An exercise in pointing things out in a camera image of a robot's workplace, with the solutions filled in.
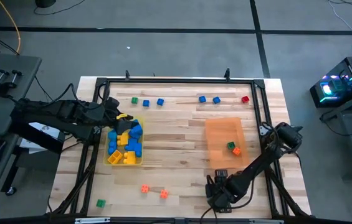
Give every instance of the gray floor tile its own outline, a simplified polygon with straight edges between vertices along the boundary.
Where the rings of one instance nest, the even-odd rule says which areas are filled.
[[[341,176],[352,169],[346,139],[319,121],[309,88],[324,74],[352,55],[352,36],[265,35],[272,78],[281,78],[291,123],[302,125],[302,158],[312,213],[320,218],[352,221],[352,183]]]
[[[256,5],[262,29],[349,30],[334,15],[327,0],[256,0]],[[334,7],[352,27],[352,6],[334,4]]]
[[[3,1],[19,26],[122,28],[254,28],[249,0],[94,0],[50,16],[33,14],[34,1]],[[80,0],[57,1],[55,12]],[[12,26],[0,7],[0,26]]]
[[[15,32],[0,32],[0,38],[17,44]],[[263,77],[253,34],[23,32],[22,54],[42,58],[38,77],[52,96],[70,82],[77,86],[80,76],[124,75],[125,70],[136,76],[222,77],[230,68],[233,77]],[[35,83],[28,97],[45,99]]]

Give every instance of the yellow block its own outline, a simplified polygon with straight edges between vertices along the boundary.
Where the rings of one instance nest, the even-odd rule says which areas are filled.
[[[124,164],[136,164],[136,160],[136,152],[125,152],[125,159],[123,160]]]
[[[122,156],[123,155],[119,151],[115,150],[115,152],[108,158],[108,162],[110,164],[117,164]]]
[[[120,118],[126,118],[127,114],[120,114],[116,117],[116,119],[120,119]]]
[[[118,136],[118,146],[126,146],[128,144],[128,133],[123,133]]]

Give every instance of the orange container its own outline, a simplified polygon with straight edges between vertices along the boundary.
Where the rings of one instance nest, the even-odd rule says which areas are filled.
[[[212,169],[242,168],[250,164],[240,118],[207,119],[205,129]],[[234,142],[240,149],[238,156],[227,148],[228,142]]]

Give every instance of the wooden tabletop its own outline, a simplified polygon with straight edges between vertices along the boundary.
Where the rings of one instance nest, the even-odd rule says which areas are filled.
[[[96,77],[81,77],[77,95],[91,101]],[[265,79],[270,113],[274,125],[289,123],[287,106],[279,79]],[[198,96],[205,95],[208,102],[198,103]],[[89,216],[99,217],[200,217],[208,209],[205,197],[206,175],[214,175],[209,166],[206,149],[205,119],[241,119],[250,160],[260,155],[252,102],[240,103],[242,96],[251,98],[250,86],[239,84],[174,84],[174,83],[111,83],[110,96],[120,102],[120,111],[145,117],[144,161],[142,166],[112,167],[103,164],[105,137],[103,129],[97,166],[88,208]],[[219,96],[221,103],[214,105],[211,98]],[[131,98],[138,97],[138,105]],[[258,94],[260,107],[262,102]],[[164,99],[162,107],[156,105]],[[142,100],[150,100],[150,107],[142,107]],[[74,143],[65,142],[64,147]],[[61,154],[50,204],[57,208],[75,184],[82,146],[75,146]],[[310,213],[300,164],[294,155],[280,160],[285,188],[301,206]],[[141,185],[150,186],[143,194]],[[161,189],[169,191],[167,199],[161,199]],[[79,197],[82,204],[84,188]],[[278,191],[275,190],[278,210],[281,212]],[[247,194],[236,205],[249,198]],[[106,200],[105,208],[96,207],[98,199]],[[213,217],[209,212],[206,218]],[[254,197],[251,203],[232,213],[218,214],[219,218],[270,218],[269,200],[264,174],[256,177]]]

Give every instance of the white object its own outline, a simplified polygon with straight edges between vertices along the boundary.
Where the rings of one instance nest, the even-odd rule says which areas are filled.
[[[51,128],[47,125],[40,124],[37,122],[29,123],[29,125],[32,126],[33,128],[36,128],[39,131],[42,131],[46,134],[51,135],[55,139],[58,139],[59,130],[56,128]],[[38,144],[33,143],[33,142],[26,140],[26,139],[22,139],[20,146],[29,149],[29,154],[33,154],[36,152],[41,152],[41,151],[46,150],[45,148],[39,146]]]

